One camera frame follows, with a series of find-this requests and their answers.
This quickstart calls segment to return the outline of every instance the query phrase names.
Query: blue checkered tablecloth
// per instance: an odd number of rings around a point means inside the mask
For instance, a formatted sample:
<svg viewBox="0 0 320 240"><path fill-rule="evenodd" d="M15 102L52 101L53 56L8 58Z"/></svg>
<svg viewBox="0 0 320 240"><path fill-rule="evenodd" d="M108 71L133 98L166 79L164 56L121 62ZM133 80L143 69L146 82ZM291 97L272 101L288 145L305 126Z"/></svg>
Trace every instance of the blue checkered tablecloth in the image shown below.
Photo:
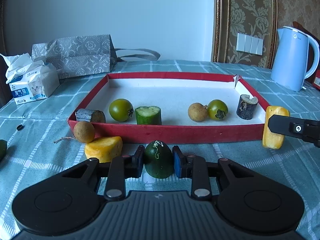
<svg viewBox="0 0 320 240"><path fill-rule="evenodd" d="M270 80L270 70L241 64L190 61L118 63L113 72L180 71L240 74L271 105L287 108L291 116L320 120L320 92L305 83L306 90L294 92ZM105 74L61 81L45 100L17 106L13 100L0 110L0 139L8 141L8 151L0 162L0 238L8 240L19 232L11 212L14 197L26 187L85 160L84 144L76 140L53 141L71 136L67 118ZM17 131L19 124L24 129ZM138 145L126 144L123 154L133 154ZM279 150L265 149L261 141L180 145L192 153L216 162L230 158L271 179L293 188L305 204L298 231L306 238L320 239L320 149L311 143L286 138ZM212 191L218 194L211 180ZM139 179L127 179L129 190L190 190L191 179L154 179L145 170Z"/></svg>

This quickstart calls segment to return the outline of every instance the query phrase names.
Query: twig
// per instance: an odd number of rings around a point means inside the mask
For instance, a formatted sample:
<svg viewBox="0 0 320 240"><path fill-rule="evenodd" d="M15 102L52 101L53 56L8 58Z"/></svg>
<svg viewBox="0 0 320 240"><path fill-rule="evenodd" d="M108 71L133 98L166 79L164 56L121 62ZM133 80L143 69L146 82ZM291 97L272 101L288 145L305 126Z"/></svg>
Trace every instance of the twig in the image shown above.
<svg viewBox="0 0 320 240"><path fill-rule="evenodd" d="M75 139L75 138L73 138L73 137L61 137L61 139L56 140L56 141L54 141L53 143L57 143L57 142L62 141L62 140L64 140L64 139Z"/></svg>

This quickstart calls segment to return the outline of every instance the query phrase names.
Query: kettle spout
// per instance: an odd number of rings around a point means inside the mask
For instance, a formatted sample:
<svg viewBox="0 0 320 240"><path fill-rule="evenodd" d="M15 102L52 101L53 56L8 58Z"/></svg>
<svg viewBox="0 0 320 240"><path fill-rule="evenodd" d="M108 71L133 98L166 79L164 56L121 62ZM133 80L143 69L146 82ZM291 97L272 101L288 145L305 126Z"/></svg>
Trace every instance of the kettle spout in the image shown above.
<svg viewBox="0 0 320 240"><path fill-rule="evenodd" d="M281 40L281 36L282 36L282 33L283 33L283 28L282 29L277 29L278 31L278 34L279 34L279 39Z"/></svg>

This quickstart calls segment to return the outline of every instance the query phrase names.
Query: yellow corn piece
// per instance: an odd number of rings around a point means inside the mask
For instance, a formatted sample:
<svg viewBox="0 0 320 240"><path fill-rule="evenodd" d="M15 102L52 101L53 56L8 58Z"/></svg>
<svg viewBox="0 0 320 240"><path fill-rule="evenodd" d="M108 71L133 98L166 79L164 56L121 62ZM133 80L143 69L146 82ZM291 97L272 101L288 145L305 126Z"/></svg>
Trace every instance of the yellow corn piece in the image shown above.
<svg viewBox="0 0 320 240"><path fill-rule="evenodd" d="M279 149L284 141L284 135L272 133L268 127L269 118L274 114L290 116L290 112L281 106L268 106L266 109L266 120L263 128L262 145L265 148Z"/></svg>
<svg viewBox="0 0 320 240"><path fill-rule="evenodd" d="M122 139L120 136L99 137L84 146L84 153L87 158L98 158L101 163L111 162L120 156L122 151Z"/></svg>

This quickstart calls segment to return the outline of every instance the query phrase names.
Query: light switch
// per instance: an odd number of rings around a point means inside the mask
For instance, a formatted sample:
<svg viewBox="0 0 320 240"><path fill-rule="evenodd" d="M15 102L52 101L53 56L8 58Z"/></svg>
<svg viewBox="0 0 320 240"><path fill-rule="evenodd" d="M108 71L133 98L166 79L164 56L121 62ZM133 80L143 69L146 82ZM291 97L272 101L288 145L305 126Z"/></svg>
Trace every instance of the light switch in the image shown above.
<svg viewBox="0 0 320 240"><path fill-rule="evenodd" d="M250 53L251 54L257 54L258 41L259 41L258 38L252 37L251 48L250 48Z"/></svg>
<svg viewBox="0 0 320 240"><path fill-rule="evenodd" d="M245 34L238 33L237 35L237 45L236 50L237 51L244 51L244 43L245 43Z"/></svg>
<svg viewBox="0 0 320 240"><path fill-rule="evenodd" d="M245 36L244 52L250 53L252 38L253 37L249 35Z"/></svg>
<svg viewBox="0 0 320 240"><path fill-rule="evenodd" d="M257 54L262 55L263 39L258 39Z"/></svg>

